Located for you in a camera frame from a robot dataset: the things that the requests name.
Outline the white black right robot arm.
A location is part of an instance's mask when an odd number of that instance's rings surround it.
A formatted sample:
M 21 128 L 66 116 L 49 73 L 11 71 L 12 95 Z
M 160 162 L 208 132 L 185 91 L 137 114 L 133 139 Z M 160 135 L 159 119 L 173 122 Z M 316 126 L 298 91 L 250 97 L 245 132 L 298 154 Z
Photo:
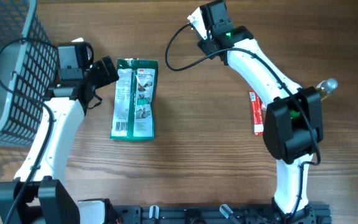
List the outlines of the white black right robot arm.
M 263 139 L 277 165 L 273 206 L 281 222 L 304 219 L 311 208 L 306 196 L 308 169 L 321 162 L 323 119 L 317 89 L 303 88 L 284 75 L 249 29 L 234 27 L 224 1 L 198 7 L 188 21 L 206 56 L 219 57 L 240 74 L 267 107 Z

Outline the green white glove package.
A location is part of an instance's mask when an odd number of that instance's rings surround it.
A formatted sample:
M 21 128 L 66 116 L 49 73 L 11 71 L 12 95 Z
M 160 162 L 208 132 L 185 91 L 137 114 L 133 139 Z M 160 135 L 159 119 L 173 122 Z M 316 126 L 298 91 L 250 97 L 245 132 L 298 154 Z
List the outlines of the green white glove package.
M 154 139 L 154 96 L 158 61 L 119 59 L 114 96 L 111 139 L 145 141 Z

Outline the red stick sachet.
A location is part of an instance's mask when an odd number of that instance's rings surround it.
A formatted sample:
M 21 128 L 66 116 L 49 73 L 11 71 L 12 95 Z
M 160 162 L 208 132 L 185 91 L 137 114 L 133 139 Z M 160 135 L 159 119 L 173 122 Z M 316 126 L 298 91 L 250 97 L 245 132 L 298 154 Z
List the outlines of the red stick sachet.
M 262 105 L 260 102 L 259 96 L 255 91 L 250 91 L 250 102 L 252 106 L 252 115 L 253 115 L 253 124 L 254 124 L 254 134 L 256 136 L 263 135 L 264 132 L 264 123 L 262 117 Z

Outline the grey plastic mesh basket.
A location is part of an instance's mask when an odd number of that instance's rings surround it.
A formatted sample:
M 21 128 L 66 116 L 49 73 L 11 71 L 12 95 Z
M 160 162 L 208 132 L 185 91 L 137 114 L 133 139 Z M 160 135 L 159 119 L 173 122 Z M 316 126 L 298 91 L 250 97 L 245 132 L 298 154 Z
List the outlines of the grey plastic mesh basket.
M 41 100 L 55 78 L 57 48 L 36 13 L 37 1 L 0 1 L 0 146 L 31 146 Z

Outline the yellow oil bottle silver cap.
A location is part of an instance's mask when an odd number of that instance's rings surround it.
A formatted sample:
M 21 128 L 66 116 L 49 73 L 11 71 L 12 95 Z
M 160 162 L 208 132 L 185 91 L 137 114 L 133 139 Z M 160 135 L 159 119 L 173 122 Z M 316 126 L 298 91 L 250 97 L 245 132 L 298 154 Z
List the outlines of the yellow oil bottle silver cap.
M 337 87 L 338 87 L 338 82 L 333 78 L 329 78 L 327 80 L 323 80 L 322 82 L 320 82 L 316 86 L 316 89 L 320 95 L 321 101 L 329 97 Z

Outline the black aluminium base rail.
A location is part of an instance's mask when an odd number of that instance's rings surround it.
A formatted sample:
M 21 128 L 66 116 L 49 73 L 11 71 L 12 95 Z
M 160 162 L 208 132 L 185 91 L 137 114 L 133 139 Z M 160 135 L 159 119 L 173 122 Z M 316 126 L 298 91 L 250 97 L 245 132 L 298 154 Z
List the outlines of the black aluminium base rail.
M 286 223 L 269 204 L 229 207 L 113 206 L 113 223 Z

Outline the green lid glass jar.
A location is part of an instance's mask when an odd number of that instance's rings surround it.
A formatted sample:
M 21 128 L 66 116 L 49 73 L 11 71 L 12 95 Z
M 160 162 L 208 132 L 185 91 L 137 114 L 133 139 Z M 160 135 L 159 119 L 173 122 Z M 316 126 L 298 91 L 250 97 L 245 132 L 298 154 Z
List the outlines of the green lid glass jar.
M 295 111 L 295 110 L 291 110 L 290 111 L 290 117 L 291 119 L 296 119 L 300 116 L 300 112 L 299 111 Z

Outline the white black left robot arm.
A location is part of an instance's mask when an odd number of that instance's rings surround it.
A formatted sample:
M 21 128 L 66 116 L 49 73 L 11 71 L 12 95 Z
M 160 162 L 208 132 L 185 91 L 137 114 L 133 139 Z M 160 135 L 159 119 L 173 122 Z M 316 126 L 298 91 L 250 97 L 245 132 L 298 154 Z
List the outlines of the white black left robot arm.
M 56 46 L 60 66 L 39 100 L 6 87 L 13 96 L 44 109 L 25 162 L 10 182 L 0 182 L 4 223 L 80 223 L 78 204 L 63 185 L 75 134 L 98 88 L 118 81 L 110 57 L 94 61 L 88 42 Z

